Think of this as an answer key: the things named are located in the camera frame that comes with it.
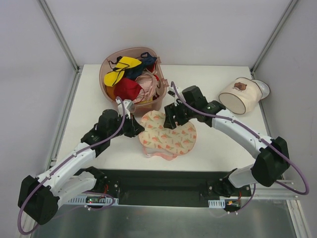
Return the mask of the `floral mesh laundry bag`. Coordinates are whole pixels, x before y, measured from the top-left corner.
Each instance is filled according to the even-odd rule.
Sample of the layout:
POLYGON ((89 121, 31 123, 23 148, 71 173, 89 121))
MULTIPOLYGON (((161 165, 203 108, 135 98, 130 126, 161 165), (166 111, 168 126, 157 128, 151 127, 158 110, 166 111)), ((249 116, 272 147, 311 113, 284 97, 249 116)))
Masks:
POLYGON ((138 135, 138 138, 146 156, 158 156, 171 161, 194 148, 197 132, 191 122, 177 126, 175 129, 168 129, 163 127, 164 121, 164 113, 147 112, 140 121, 140 125, 145 130, 138 135))

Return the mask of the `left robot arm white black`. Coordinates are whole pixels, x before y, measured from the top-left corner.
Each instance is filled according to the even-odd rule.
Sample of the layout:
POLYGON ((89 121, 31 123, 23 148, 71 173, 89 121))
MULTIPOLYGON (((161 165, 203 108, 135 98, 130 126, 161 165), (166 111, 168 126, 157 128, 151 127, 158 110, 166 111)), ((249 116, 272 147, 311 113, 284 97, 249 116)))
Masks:
POLYGON ((49 222, 59 208, 83 192, 103 193, 106 179, 103 172, 90 166, 76 173, 89 161, 96 159, 118 136, 136 137, 145 129, 134 116, 121 115, 108 109, 80 140, 73 151, 46 172, 27 176, 21 183, 18 207, 39 225, 49 222))

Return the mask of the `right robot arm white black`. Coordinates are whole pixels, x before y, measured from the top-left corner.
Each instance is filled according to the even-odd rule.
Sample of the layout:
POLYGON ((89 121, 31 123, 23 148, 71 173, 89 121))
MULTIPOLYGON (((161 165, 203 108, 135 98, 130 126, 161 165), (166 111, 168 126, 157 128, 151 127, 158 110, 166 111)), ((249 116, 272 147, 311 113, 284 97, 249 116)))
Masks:
POLYGON ((208 102, 195 85, 180 93, 175 86, 171 86, 168 93, 174 98, 174 102, 164 107, 164 128, 176 129, 196 119, 229 136, 255 159, 253 164, 233 169, 215 182, 212 185, 214 193, 230 197, 238 193, 241 187, 253 183, 270 187, 289 169, 288 147, 283 138, 273 139, 254 132, 220 102, 208 102))

